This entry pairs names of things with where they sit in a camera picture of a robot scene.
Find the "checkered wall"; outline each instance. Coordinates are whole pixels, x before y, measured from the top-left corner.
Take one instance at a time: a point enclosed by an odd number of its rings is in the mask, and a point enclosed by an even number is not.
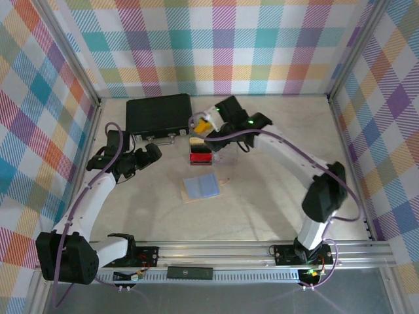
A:
[[[373,2],[66,0],[92,65],[49,1],[96,88],[111,97],[323,94]],[[343,43],[358,6],[365,13]]]
[[[30,0],[0,1],[0,313],[21,313],[35,239],[68,201],[93,106]]]
[[[419,313],[419,1],[393,0],[337,110],[379,239]]]

